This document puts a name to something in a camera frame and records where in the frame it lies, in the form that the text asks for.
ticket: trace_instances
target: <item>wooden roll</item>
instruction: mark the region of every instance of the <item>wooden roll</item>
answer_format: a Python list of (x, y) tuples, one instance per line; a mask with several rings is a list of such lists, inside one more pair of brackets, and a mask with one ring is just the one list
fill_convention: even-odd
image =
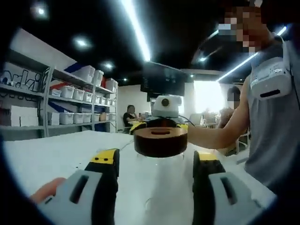
[(188, 132), (179, 127), (148, 127), (134, 133), (135, 150), (148, 157), (176, 156), (187, 148)]

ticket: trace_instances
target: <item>black ceiling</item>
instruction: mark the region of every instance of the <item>black ceiling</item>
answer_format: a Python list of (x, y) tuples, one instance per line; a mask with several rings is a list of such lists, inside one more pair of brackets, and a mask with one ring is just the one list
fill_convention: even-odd
[[(220, 9), (215, 1), (132, 0), (151, 61), (174, 68), (226, 72), (246, 59), (248, 54), (241, 52), (236, 43), (229, 44), (218, 35), (207, 40), (218, 25)], [(141, 82), (143, 55), (121, 0), (44, 2), (47, 19), (37, 19), (29, 11), (22, 24), (26, 31), (79, 63), (103, 69), (102, 62), (113, 62), (115, 68), (105, 75), (117, 79), (121, 85)], [(272, 23), (268, 27), (273, 31), (282, 24)], [(72, 38), (78, 35), (86, 37), (92, 47), (77, 50)], [(205, 62), (192, 63), (193, 58), (207, 56), (215, 50)], [(250, 68), (244, 66), (225, 81), (237, 82), (249, 73)]]

